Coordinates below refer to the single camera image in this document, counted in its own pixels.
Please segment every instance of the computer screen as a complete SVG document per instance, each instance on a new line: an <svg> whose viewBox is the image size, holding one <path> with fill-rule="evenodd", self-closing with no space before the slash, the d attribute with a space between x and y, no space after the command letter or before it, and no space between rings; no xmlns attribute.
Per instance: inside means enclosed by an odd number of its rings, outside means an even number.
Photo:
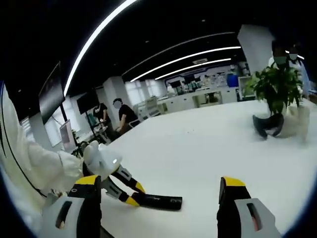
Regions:
<svg viewBox="0 0 317 238"><path fill-rule="evenodd" d="M171 82L170 85L172 86L172 88L177 88L181 86L180 81L175 81L175 82Z"/></svg>
<svg viewBox="0 0 317 238"><path fill-rule="evenodd" d="M185 77L185 84L189 84L191 83L192 81L195 81L195 77L193 75L190 75L190 76L186 76Z"/></svg>
<svg viewBox="0 0 317 238"><path fill-rule="evenodd" d="M60 66L58 63L47 78L39 94L40 112L44 124L63 101L65 101L65 97L60 82Z"/></svg>
<svg viewBox="0 0 317 238"><path fill-rule="evenodd" d="M98 96L95 90L87 92L84 96L77 100L77 105L80 114L84 114L86 111L90 110L99 105Z"/></svg>
<svg viewBox="0 0 317 238"><path fill-rule="evenodd" d="M65 122L60 128L61 141L64 145L64 150L72 153L76 149L75 139L71 131L70 120Z"/></svg>

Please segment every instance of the white lab coat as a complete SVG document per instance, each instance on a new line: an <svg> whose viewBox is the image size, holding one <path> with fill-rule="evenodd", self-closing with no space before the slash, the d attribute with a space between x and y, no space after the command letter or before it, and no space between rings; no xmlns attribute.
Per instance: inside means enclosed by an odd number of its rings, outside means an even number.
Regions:
<svg viewBox="0 0 317 238"><path fill-rule="evenodd" d="M277 68L277 64L274 63L273 57L271 57L268 60L267 66L271 67L272 65L273 65L273 67ZM289 66L293 67L299 71L299 74L300 74L299 79L303 82L304 94L308 97L312 87L311 87L311 83L310 83L310 80L308 78L308 74L307 74L307 71L306 71L304 64L303 63L299 64L298 62L296 62L296 64L294 64L294 63L292 63L292 61L290 61Z"/></svg>
<svg viewBox="0 0 317 238"><path fill-rule="evenodd" d="M41 191L69 191L82 177L82 161L65 152L47 151L28 141L1 81L0 98L0 171L17 210L36 233L39 231L45 198L31 184Z"/></svg>

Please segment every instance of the led strip light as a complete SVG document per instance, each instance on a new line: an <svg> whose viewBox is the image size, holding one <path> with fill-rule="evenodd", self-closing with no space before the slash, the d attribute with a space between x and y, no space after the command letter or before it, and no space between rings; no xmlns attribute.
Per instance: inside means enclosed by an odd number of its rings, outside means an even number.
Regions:
<svg viewBox="0 0 317 238"><path fill-rule="evenodd" d="M143 77L144 75L147 75L147 74L149 74L149 73L152 73L153 71L155 71L155 70L157 70L157 69L159 69L159 68L163 68L163 67L165 67L165 66L167 66L167 65L169 65L169 64L178 62L178 61L180 61L180 60L184 60L184 59L187 59L187 58L190 58L190 57L194 57L194 56L198 56L198 55L202 55L202 54L206 54L206 53L210 53L210 52L224 51L224 50L232 50L232 49L240 49L240 48L241 48L241 46L232 46L232 47L218 48L218 49L213 49L213 50L209 50L209 51L203 51L203 52L195 53L195 54L192 54L192 55L189 55L189 56L185 56L185 57L182 57L182 58L179 58L179 59L175 59L175 60L173 60L173 61L171 61L171 62L165 63L165 64L163 64L163 65L161 65L161 66L158 66L158 67L156 67L156 68L154 68L154 69L151 69L151 70L149 70L149 71L147 71L147 72L141 74L140 76L138 76L138 77L132 79L130 82L134 82L135 80L137 80L137 79Z"/></svg>
<svg viewBox="0 0 317 238"><path fill-rule="evenodd" d="M192 65L192 66L189 66L189 67L186 67L186 68L182 68L182 69L179 69L179 70L173 71L173 72L171 72L171 73L167 73L167 74L165 74L165 75L162 75L162 76L160 76L160 77L156 78L155 80L158 80L158 79L164 78L164 77L169 76L169 75L171 75L171 74L178 73L178 72L180 72L180 71L184 71L184 70L187 70L187 69L190 69L190 68L195 68L195 67L202 66L202 65L205 65L205 64L217 63L217 62L223 62L223 61L228 61L228 60L231 60L231 58L227 58L227 59L218 59L218 60L214 60L214 61L209 61L209 62L205 62L205 63L200 63L200 64Z"/></svg>
<svg viewBox="0 0 317 238"><path fill-rule="evenodd" d="M121 4L119 7L117 7L109 16L105 18L105 20L102 21L102 23L96 28L96 30L92 33L92 35L89 37L88 41L85 43L84 47L80 51L75 64L73 65L73 68L71 69L71 72L69 74L69 77L66 82L66 86L64 89L64 96L66 96L69 85L71 83L71 80L73 79L73 76L75 74L75 71L83 58L84 54L87 52L89 46L93 43L93 41L97 38L97 36L101 33L101 31L116 17L118 16L123 10L125 10L128 6L136 2L137 0L126 0L123 4Z"/></svg>
<svg viewBox="0 0 317 238"><path fill-rule="evenodd" d="M167 49L165 49L165 50L162 50L162 51L156 53L155 55L152 55L152 56L148 57L147 59L145 59L145 60L143 60L142 62L138 63L137 65L133 66L133 67L130 68L129 70L125 71L125 72L122 74L122 76L125 75L126 73L128 73L129 71L133 70L135 67L137 67L137 66L143 64L144 62L146 62L146 61L152 59L153 57L156 57L156 56L158 56L158 55L160 55L160 54L162 54L162 53L164 53L164 52L166 52L166 51L170 51L171 49L173 49L173 48L175 48L175 47L178 47L178 46L187 44L187 43L189 43L189 42L193 42L193 41L201 40L201 39L204 39L204 38L207 38L207 37L211 37L211 36L221 36L221 35L234 34L234 33L235 33L234 31L221 32L221 33L216 33L216 34L211 34L211 35L206 35L206 36L200 36L200 37L197 37L197 38L194 38L194 39L190 39L190 40L188 40L188 41L181 42L181 43L179 43L179 44L177 44L177 45L171 46L171 47L169 47L169 48L167 48Z"/></svg>

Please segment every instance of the white tabletop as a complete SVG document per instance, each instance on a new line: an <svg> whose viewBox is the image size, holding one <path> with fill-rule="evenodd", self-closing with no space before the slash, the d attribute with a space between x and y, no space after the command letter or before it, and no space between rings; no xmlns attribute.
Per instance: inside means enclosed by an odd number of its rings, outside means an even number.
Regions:
<svg viewBox="0 0 317 238"><path fill-rule="evenodd" d="M123 166L147 193L182 196L182 210L134 208L103 196L103 227L116 238L216 238L220 178L230 176L246 184L286 233L303 211L317 171L317 107L309 105L304 145L297 137L259 140L252 115L266 112L266 104L258 101L144 121L109 148L123 155Z"/></svg>

